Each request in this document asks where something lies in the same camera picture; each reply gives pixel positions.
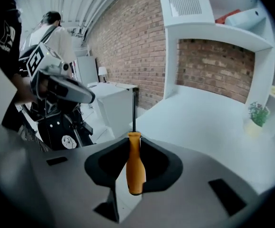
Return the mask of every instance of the screwdriver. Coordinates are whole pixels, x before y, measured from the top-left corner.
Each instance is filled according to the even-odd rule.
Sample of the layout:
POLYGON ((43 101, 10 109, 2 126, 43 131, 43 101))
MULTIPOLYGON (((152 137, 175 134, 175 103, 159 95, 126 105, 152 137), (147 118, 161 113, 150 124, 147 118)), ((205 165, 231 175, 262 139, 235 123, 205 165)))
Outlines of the screwdriver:
POLYGON ((145 167, 140 158, 141 133, 136 131, 135 92, 133 92, 133 127, 128 133, 130 142, 129 159, 127 161, 126 176, 129 193, 134 196, 142 194, 142 186, 146 179, 145 167))

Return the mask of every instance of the white ceiling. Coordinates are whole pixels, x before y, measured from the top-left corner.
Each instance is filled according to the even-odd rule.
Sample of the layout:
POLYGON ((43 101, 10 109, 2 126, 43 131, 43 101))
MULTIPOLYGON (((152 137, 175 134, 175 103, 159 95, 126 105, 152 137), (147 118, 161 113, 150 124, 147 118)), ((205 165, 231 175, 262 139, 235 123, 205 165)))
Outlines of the white ceiling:
POLYGON ((82 41, 87 29, 99 18, 113 0, 15 0, 21 11, 21 41, 36 28, 43 15, 50 10, 58 11, 62 17, 61 25, 75 36, 74 41, 82 41))

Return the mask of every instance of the green plant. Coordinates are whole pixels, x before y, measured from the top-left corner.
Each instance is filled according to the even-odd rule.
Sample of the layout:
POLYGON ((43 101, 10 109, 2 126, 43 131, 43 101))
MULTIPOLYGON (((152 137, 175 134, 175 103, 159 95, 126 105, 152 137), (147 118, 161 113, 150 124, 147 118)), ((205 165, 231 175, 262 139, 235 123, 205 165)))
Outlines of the green plant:
POLYGON ((256 125, 263 127, 269 115, 269 111, 267 110, 267 108, 263 107, 261 104, 253 102, 252 104, 250 104, 248 109, 251 120, 256 125))

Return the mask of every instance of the white shelving unit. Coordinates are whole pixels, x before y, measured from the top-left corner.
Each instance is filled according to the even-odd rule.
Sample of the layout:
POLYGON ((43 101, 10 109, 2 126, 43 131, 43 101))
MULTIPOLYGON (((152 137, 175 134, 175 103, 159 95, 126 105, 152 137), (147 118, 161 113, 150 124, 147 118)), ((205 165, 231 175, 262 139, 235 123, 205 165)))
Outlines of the white shelving unit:
POLYGON ((164 97, 137 118, 137 130, 146 137, 212 156, 259 192, 272 187, 275 184, 275 139, 272 138, 275 96, 271 94, 271 87, 275 86, 274 21, 260 0, 161 0, 161 6, 166 32, 164 97), (215 19, 234 10, 254 8, 266 17, 249 30, 215 23, 215 19), (246 104, 176 85, 179 39, 221 41, 255 52, 254 75, 246 104), (248 106, 254 101, 270 111, 262 135, 256 141, 243 131, 248 106))

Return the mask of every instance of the brick wall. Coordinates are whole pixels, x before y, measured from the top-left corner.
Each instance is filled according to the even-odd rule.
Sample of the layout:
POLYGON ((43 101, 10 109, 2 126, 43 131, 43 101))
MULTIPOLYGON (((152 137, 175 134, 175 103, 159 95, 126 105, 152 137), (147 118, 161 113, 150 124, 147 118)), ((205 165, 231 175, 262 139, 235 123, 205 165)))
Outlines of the brick wall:
POLYGON ((200 39, 182 39, 178 49, 178 85, 246 102, 254 71, 254 52, 200 39))
MULTIPOLYGON (((87 38, 107 80, 139 86, 138 106, 149 109, 163 97, 165 32, 160 0, 116 0, 87 38)), ((254 53, 230 44, 180 40, 177 84, 241 102, 251 85, 254 53)))
POLYGON ((107 80, 139 86, 138 106, 149 109, 163 97, 165 31, 160 0, 117 0, 87 39, 107 80))

